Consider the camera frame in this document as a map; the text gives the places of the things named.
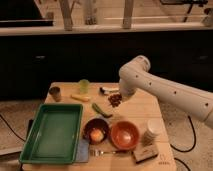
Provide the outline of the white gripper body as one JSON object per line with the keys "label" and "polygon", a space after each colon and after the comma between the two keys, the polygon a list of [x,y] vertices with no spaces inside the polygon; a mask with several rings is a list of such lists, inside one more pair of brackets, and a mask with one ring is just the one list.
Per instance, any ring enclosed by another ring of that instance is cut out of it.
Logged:
{"label": "white gripper body", "polygon": [[127,81],[121,79],[119,81],[119,92],[122,96],[122,99],[127,100],[135,94],[136,88]]}

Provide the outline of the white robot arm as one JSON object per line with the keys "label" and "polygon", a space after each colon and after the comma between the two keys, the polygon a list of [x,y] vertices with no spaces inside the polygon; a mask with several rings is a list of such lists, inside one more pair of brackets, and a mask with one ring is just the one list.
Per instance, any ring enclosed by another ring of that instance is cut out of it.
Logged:
{"label": "white robot arm", "polygon": [[213,129],[213,93],[163,79],[149,73],[147,57],[139,55],[119,70],[119,92],[124,100],[142,89],[192,115]]}

